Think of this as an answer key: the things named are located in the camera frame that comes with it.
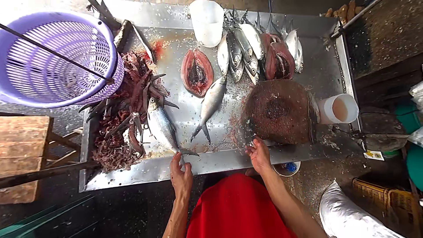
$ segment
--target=filleted fish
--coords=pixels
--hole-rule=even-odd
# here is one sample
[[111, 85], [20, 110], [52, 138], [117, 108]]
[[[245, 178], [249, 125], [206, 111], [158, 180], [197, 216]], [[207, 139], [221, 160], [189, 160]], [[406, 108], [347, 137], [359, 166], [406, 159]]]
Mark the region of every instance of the filleted fish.
[[192, 139], [203, 130], [206, 135], [209, 144], [211, 144], [209, 131], [207, 130], [207, 121], [212, 117], [212, 115], [217, 111], [222, 104], [223, 96], [226, 92], [226, 77], [220, 77], [216, 80], [212, 86], [207, 91], [203, 102], [201, 103], [201, 113], [200, 113], [200, 124], [195, 129], [194, 133], [191, 136]]
[[178, 147], [175, 138], [175, 128], [169, 121], [158, 99], [153, 97], [148, 102], [147, 122], [156, 140], [167, 149], [172, 150], [174, 153], [181, 152], [183, 155], [199, 156], [197, 153]]

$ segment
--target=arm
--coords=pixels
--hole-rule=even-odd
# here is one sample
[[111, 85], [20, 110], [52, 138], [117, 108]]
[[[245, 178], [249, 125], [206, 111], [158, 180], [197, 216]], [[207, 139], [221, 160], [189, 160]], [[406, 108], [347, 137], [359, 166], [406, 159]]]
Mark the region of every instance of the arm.
[[179, 165], [181, 153], [173, 156], [170, 162], [170, 180], [175, 190], [175, 201], [173, 201], [172, 213], [166, 226], [163, 238], [183, 238], [188, 219], [188, 204], [192, 187], [191, 164], [185, 163], [185, 172], [181, 171]]
[[256, 137], [253, 140], [253, 147], [247, 147], [245, 152], [251, 157], [254, 169], [263, 178], [270, 198], [286, 226], [299, 238], [327, 238], [307, 208], [286, 189], [282, 179], [273, 170], [269, 149], [263, 140]]

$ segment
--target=small bowl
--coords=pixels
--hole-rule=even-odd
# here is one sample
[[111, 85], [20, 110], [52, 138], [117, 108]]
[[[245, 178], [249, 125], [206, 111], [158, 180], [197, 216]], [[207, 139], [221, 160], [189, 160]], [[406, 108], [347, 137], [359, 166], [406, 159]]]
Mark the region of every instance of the small bowl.
[[293, 162], [295, 164], [295, 166], [297, 167], [297, 169], [294, 172], [288, 171], [285, 167], [282, 167], [282, 165], [284, 163], [279, 163], [279, 164], [274, 164], [273, 165], [273, 169], [280, 175], [280, 176], [284, 176], [284, 177], [290, 177], [294, 174], [296, 174], [299, 170], [299, 167], [301, 165], [300, 161], [297, 162]]

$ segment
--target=teal container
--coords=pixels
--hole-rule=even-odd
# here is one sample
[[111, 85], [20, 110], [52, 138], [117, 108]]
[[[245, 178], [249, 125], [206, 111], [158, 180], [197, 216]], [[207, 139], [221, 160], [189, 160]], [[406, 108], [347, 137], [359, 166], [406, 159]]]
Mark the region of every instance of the teal container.
[[411, 144], [407, 152], [407, 169], [411, 180], [418, 189], [423, 191], [423, 148]]

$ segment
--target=purple plastic basket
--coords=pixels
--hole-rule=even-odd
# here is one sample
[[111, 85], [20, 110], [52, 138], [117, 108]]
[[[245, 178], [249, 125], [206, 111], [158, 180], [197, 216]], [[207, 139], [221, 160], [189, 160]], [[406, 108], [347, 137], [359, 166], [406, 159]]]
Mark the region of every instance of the purple plastic basket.
[[97, 102], [121, 85], [124, 65], [109, 28], [76, 12], [38, 12], [8, 27], [103, 75], [101, 79], [47, 51], [0, 30], [0, 100], [36, 108]]

